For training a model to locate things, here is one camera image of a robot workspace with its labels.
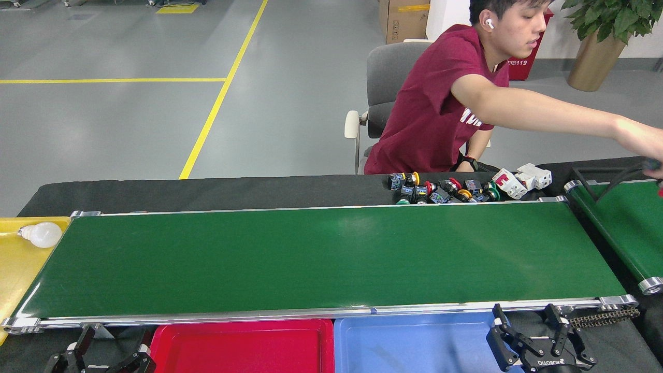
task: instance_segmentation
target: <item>white light bulb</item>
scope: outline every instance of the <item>white light bulb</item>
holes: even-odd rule
[[[19,236],[30,240],[38,248],[55,246],[62,237],[62,229],[51,222],[42,222],[34,226],[24,226],[19,229]]]

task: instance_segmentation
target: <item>black wristwatch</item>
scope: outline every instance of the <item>black wristwatch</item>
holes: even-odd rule
[[[468,156],[466,155],[466,156],[463,157],[463,160],[462,160],[461,162],[468,162],[468,163],[472,166],[472,169],[473,169],[474,171],[478,171],[478,170],[479,170],[479,163],[477,163],[477,160],[474,159],[474,158],[472,158],[472,157],[468,157]]]

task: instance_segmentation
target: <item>man's ear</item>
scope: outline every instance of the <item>man's ear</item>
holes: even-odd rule
[[[495,29],[495,19],[497,19],[497,15],[494,12],[484,9],[479,13],[479,26],[490,33]]]

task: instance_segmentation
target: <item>man's hand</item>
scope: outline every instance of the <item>man's hand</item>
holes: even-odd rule
[[[472,165],[469,164],[469,162],[464,161],[464,162],[461,162],[460,165],[458,165],[458,168],[456,169],[456,171],[458,171],[460,173],[472,173],[472,172],[474,172],[474,169],[472,168]]]

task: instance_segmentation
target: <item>green conveyor belt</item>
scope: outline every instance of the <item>green conveyor belt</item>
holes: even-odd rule
[[[14,316],[624,293],[563,202],[109,215],[73,220]]]
[[[593,185],[600,194],[607,185]],[[639,280],[663,277],[663,198],[652,181],[621,183],[596,203],[584,186],[569,194]]]

